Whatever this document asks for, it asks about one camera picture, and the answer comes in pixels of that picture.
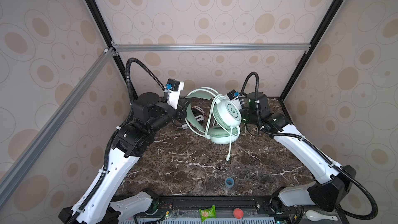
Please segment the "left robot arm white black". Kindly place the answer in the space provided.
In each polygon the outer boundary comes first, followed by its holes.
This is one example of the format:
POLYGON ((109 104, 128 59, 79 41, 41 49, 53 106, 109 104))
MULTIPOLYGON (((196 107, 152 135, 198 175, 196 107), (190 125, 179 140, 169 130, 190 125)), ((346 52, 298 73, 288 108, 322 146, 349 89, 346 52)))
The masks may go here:
POLYGON ((113 197, 127 173, 154 142, 155 134, 173 120, 182 122, 186 118, 189 101, 177 99, 176 103, 171 103, 170 93, 182 89, 182 83, 171 79, 172 88, 168 89, 137 58, 128 59, 125 76, 130 112, 111 135, 104 152, 104 164, 88 190, 74 206, 61 210, 59 219, 65 224, 120 224, 136 214, 157 209, 157 196, 149 190, 116 202, 113 197), (142 67, 158 83, 164 99, 155 93, 134 96, 130 75, 132 63, 142 67))

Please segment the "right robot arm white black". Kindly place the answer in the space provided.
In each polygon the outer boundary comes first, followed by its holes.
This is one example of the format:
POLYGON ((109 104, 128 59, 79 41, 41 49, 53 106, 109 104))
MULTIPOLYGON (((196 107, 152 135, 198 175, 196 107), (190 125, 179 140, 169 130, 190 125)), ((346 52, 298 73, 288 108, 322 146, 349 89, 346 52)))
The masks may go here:
POLYGON ((271 114, 268 110, 266 95, 259 92, 260 79, 257 72, 251 72, 246 77, 242 88, 246 88, 251 77, 256 80, 254 92, 245 94, 244 90, 241 90, 239 94, 239 97, 247 102, 247 106, 241 110, 243 122, 254 124, 258 133, 265 133, 282 144, 307 167, 314 178, 312 183, 295 187, 281 187, 275 191, 270 200, 274 212, 279 213, 283 207, 294 205, 314 205, 327 212, 337 210, 354 219, 374 219, 378 214, 376 200, 355 179, 355 169, 349 165, 342 166, 322 152, 302 135, 285 115, 271 114), (370 213, 354 214, 339 206, 352 186, 356 186, 369 200, 370 213))

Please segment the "mint green headphones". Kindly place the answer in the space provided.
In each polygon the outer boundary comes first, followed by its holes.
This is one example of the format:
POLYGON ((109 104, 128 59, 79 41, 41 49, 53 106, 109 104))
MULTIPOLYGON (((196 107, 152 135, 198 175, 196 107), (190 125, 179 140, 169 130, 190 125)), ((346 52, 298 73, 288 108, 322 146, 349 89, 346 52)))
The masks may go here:
POLYGON ((198 136, 211 140, 215 144, 234 143, 240 136, 241 114, 238 108, 226 96, 213 88, 202 87, 188 93, 186 99, 198 98, 212 100, 208 121, 203 127, 194 116, 191 105, 187 108, 185 119, 187 126, 198 136))

